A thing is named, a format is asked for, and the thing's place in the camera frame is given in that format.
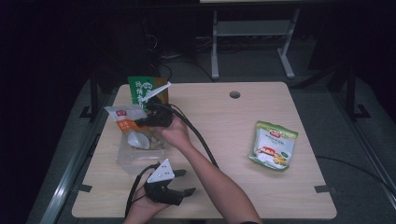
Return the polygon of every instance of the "hand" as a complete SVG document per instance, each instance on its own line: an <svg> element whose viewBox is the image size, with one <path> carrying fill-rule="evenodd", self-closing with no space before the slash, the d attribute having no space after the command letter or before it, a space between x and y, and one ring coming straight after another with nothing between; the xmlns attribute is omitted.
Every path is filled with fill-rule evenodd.
<svg viewBox="0 0 396 224"><path fill-rule="evenodd" d="M173 116L172 124L168 128L155 127L153 131L160 133L167 143L177 149L191 145L187 125L178 116Z"/></svg>
<svg viewBox="0 0 396 224"><path fill-rule="evenodd" d="M136 193L134 194L134 200L136 201L132 203L131 209L128 213L128 217L125 218L124 224L147 223L152 218L154 218L157 213L169 207L169 204L155 203L144 195L146 195L146 191L143 187L139 188L136 191Z"/></svg>

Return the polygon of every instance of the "green snack bag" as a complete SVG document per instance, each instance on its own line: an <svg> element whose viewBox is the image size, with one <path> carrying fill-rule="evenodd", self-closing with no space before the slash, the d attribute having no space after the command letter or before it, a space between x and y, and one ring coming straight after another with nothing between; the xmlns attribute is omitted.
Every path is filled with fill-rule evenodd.
<svg viewBox="0 0 396 224"><path fill-rule="evenodd" d="M266 167L284 171L289 167L298 133L265 121L256 122L256 142L248 157Z"/></svg>
<svg viewBox="0 0 396 224"><path fill-rule="evenodd" d="M146 103L142 98L150 91L153 91L167 83L167 80L162 77L128 77L128 83L131 88L132 104L140 105L147 112ZM168 104L168 89L157 94L157 97Z"/></svg>

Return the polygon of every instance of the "wooden table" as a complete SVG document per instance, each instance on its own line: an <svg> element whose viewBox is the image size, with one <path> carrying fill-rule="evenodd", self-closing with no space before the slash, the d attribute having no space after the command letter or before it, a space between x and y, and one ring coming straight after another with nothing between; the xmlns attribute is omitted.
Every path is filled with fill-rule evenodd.
<svg viewBox="0 0 396 224"><path fill-rule="evenodd" d="M231 98L231 91L240 92L240 98ZM315 186L326 183L284 83L173 84L169 96L169 102L181 108L206 140L219 168L247 193L260 217L330 219L336 216L330 193L315 190ZM129 86L121 86L114 105L130 103ZM299 133L290 168L285 172L262 167L248 158L257 120L280 124ZM135 176L128 175L116 163L120 137L116 123L108 118L83 181L83 185L92 189L79 192L72 210L75 217L123 217ZM191 141L205 154L193 132ZM166 153L174 169L187 170L169 188L196 187L197 190L180 206L173 205L156 217L221 218L187 160L172 147Z"/></svg>

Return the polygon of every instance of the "food package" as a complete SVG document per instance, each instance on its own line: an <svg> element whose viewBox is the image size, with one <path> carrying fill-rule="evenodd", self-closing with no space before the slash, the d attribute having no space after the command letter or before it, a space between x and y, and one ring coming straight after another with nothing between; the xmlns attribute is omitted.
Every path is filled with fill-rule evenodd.
<svg viewBox="0 0 396 224"><path fill-rule="evenodd" d="M146 118L147 114L140 105L106 106L109 116L116 121L126 141L133 149L164 149L164 140L149 127L138 127L134 121Z"/></svg>
<svg viewBox="0 0 396 224"><path fill-rule="evenodd" d="M266 167L284 171L290 165L298 133L270 122L256 122L256 141L248 157Z"/></svg>
<svg viewBox="0 0 396 224"><path fill-rule="evenodd" d="M147 102L142 101L142 98L150 91L165 85L167 80L162 77L128 77L128 83L131 88L132 104L140 105L145 112L148 112L146 109ZM156 96L163 104L168 104L168 89L158 93Z"/></svg>

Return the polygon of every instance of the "black cable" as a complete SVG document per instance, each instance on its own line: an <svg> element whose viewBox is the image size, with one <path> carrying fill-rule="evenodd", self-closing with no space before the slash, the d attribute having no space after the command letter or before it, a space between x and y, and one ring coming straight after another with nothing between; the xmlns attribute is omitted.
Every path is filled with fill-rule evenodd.
<svg viewBox="0 0 396 224"><path fill-rule="evenodd" d="M146 167L141 173L140 175L138 175L136 177L136 179L134 180L134 185L131 188L131 192L129 192L129 196L128 196L128 201L126 202L126 207L125 207L125 218L128 217L128 213L129 213L129 209L131 208L132 203L136 202L137 200L143 198L145 195L143 195L142 197L133 200L134 198L134 193L136 192L137 186L139 185L140 180L142 179L142 175L149 169L157 169L157 167L160 166L159 163L157 164L152 164L148 167Z"/></svg>
<svg viewBox="0 0 396 224"><path fill-rule="evenodd" d="M172 113L174 113L176 116L178 116L181 120L183 120L183 122L185 122L187 124L187 126L189 126L189 128L195 133L195 135L198 137L198 139L201 141L202 145L204 146L204 149L206 151L207 156L209 157L210 161L213 163L213 165L215 165L216 167L219 168L218 163L216 162L215 158L213 157L212 152L210 151L209 147L207 146L205 139L201 136L201 134L198 132L198 130L191 124L191 122L182 114L180 114L177 110L169 108L166 105L161 105L161 104L153 104L159 107L162 107L168 111L171 111Z"/></svg>
<svg viewBox="0 0 396 224"><path fill-rule="evenodd" d="M169 104L169 105L175 107L175 108L178 110L178 112L179 112L181 115L184 116L184 118L187 118L186 115L184 115L183 111L181 111L181 109L178 108L176 105L171 105L171 104Z"/></svg>
<svg viewBox="0 0 396 224"><path fill-rule="evenodd" d="M376 181L380 182L382 185L384 185L385 188L393 195L393 197L396 198L396 193L394 192L394 190L393 190L383 179L379 178L377 175L371 173L370 171L365 170L365 169L363 169L363 168L361 168L361 167L359 167L359 166L357 166L357 165L354 165L354 164L352 164L352 163L349 163L349 162L347 162L347 161L338 160L338 159L336 159L336 158L325 157L325 156L316 156L316 158L318 158L318 159L324 159L324 160L329 160L329 161L338 161L338 162L341 162L341 163L343 163L343 164L345 164L345 165L348 165L348 166L351 166L351 167L353 167L353 168L355 168L355 169L358 169L358 170L364 172L365 174L369 175L370 177L372 177L372 178L375 179Z"/></svg>
<svg viewBox="0 0 396 224"><path fill-rule="evenodd" d="M166 62L166 63L191 63L191 64L201 68L201 70L203 70L205 72L205 74L210 78L211 81L213 81L213 82L215 81L212 78L212 76L210 76L209 73L207 73L206 70L201 65L199 65L198 63L193 63L193 62L189 62L189 61L185 61L185 62Z"/></svg>
<svg viewBox="0 0 396 224"><path fill-rule="evenodd" d="M172 75L173 75L172 69L171 69L169 66L167 66L167 65L165 65L165 64L163 64L163 63L160 63L160 64L158 64L158 65L163 66L163 67L165 67L165 68L168 69L168 71L169 71L169 77L168 77L166 80L169 81L169 80L171 79Z"/></svg>

